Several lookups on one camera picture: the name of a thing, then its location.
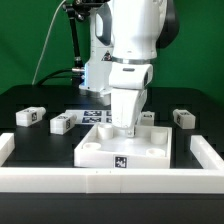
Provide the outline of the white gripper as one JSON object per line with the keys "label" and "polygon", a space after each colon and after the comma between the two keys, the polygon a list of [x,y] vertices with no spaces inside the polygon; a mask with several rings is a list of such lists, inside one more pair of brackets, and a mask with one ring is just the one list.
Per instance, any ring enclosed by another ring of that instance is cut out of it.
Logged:
{"label": "white gripper", "polygon": [[[111,92],[112,124],[120,129],[132,129],[147,100],[146,90],[113,88]],[[134,137],[134,129],[127,136]]]}

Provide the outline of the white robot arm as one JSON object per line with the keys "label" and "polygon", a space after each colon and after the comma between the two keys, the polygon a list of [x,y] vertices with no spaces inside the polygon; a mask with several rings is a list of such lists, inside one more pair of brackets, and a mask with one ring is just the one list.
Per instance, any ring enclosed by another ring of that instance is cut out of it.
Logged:
{"label": "white robot arm", "polygon": [[157,50],[179,32],[174,0],[106,0],[90,7],[90,59],[80,92],[111,107],[112,124],[135,133]]}

